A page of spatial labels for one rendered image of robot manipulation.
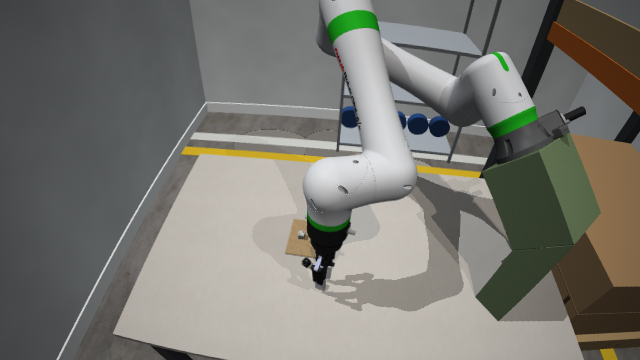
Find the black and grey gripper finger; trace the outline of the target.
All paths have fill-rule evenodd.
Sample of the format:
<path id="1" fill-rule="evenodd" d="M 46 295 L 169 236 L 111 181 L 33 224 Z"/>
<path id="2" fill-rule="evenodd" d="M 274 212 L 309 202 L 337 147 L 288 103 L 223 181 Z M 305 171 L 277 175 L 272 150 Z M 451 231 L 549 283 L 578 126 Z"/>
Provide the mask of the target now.
<path id="1" fill-rule="evenodd" d="M 335 252 L 335 253 L 336 253 L 336 252 Z M 330 278 L 331 278 L 331 270 L 332 270 L 332 267 L 334 267 L 334 265 L 335 265 L 335 263 L 333 263 L 333 260 L 334 260 L 334 258 L 335 258 L 335 253 L 333 253 L 334 255 L 332 255 L 332 257 L 331 257 L 331 261 L 330 261 L 330 263 L 329 263 L 329 265 L 328 265 L 328 267 L 327 267 L 326 277 L 327 277 L 327 279 L 329 279 L 329 280 L 330 280 Z"/>
<path id="2" fill-rule="evenodd" d="M 315 288 L 318 288 L 320 290 L 325 290 L 327 266 L 330 263 L 332 254 L 328 254 L 327 261 L 325 262 L 321 262 L 322 256 L 318 256 L 318 260 L 316 259 L 317 261 L 316 264 L 314 263 L 311 266 L 311 270 L 313 269 L 312 271 L 313 281 L 317 282 L 315 283 Z M 323 281 L 323 275 L 324 275 L 324 281 Z"/>

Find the tan square mat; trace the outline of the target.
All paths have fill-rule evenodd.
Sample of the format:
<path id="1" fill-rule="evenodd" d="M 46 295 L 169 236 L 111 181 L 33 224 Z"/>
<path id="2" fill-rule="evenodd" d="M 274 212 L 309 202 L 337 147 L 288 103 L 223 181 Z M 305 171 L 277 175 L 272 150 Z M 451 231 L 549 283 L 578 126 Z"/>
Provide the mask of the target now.
<path id="1" fill-rule="evenodd" d="M 298 231 L 305 231 L 305 238 L 298 239 Z M 285 254 L 316 258 L 307 233 L 307 220 L 294 219 Z"/>

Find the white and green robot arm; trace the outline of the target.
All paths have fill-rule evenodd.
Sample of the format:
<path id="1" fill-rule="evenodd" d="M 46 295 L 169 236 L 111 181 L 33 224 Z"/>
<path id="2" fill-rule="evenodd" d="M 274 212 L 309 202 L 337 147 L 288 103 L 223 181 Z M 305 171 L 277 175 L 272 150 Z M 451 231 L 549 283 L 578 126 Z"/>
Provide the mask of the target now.
<path id="1" fill-rule="evenodd" d="M 482 120 L 494 140 L 498 164 L 570 133 L 567 124 L 586 114 L 581 106 L 564 115 L 555 110 L 538 118 L 504 52 L 477 59 L 458 79 L 413 56 L 381 37 L 372 0 L 319 0 L 315 37 L 324 53 L 337 57 L 362 146 L 361 155 L 316 161 L 304 176 L 307 233 L 321 246 L 336 246 L 348 234 L 355 236 L 349 228 L 352 209 L 402 199 L 416 185 L 417 166 L 390 82 L 455 126 Z"/>

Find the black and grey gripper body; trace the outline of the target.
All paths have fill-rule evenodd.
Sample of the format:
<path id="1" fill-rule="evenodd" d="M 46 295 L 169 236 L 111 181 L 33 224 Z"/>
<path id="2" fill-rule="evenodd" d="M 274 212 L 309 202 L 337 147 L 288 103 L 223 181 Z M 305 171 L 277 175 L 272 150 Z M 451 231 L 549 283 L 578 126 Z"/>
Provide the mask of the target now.
<path id="1" fill-rule="evenodd" d="M 313 246 L 313 248 L 317 252 L 316 259 L 318 260 L 318 256 L 322 256 L 321 262 L 327 261 L 328 254 L 331 254 L 331 253 L 334 253 L 334 252 L 338 251 L 341 248 L 342 244 L 343 244 L 343 242 L 338 244 L 338 245 L 336 245 L 336 246 L 327 247 L 327 246 L 318 245 L 318 244 L 316 244 L 315 242 L 313 242 L 311 240 L 311 245 Z"/>

